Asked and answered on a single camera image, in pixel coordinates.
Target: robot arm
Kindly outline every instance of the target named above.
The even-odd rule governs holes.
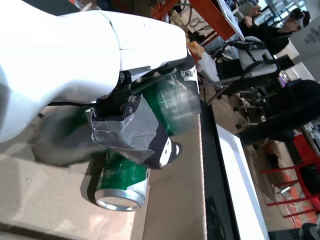
[[[0,143],[17,136],[45,106],[57,101],[97,103],[89,117],[92,123],[110,122],[114,116],[124,121],[145,108],[130,110],[130,84],[168,64],[181,69],[188,94],[198,95],[194,62],[181,64],[189,55],[185,33],[177,26],[98,10],[58,17],[21,0],[4,1],[0,21],[6,23],[0,26]],[[126,84],[121,73],[130,78]],[[161,140],[150,141],[154,154],[147,160],[138,155],[127,157],[139,163],[146,160],[144,164],[152,168],[172,162],[179,153],[178,145],[161,126],[153,132],[154,139],[156,135]],[[167,158],[163,152],[172,154]]]

